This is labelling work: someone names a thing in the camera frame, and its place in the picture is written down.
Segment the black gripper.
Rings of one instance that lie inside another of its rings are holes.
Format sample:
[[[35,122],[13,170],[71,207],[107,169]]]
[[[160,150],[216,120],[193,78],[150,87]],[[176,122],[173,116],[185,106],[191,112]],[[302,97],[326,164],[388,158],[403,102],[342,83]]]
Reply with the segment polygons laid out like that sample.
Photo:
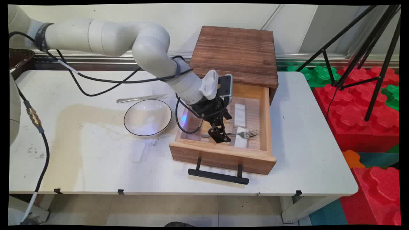
[[[211,124],[208,134],[216,143],[231,142],[223,122],[223,119],[230,120],[232,118],[227,109],[230,101],[230,96],[216,96],[212,100],[204,100],[203,97],[200,102],[191,105],[192,110],[200,118]]]

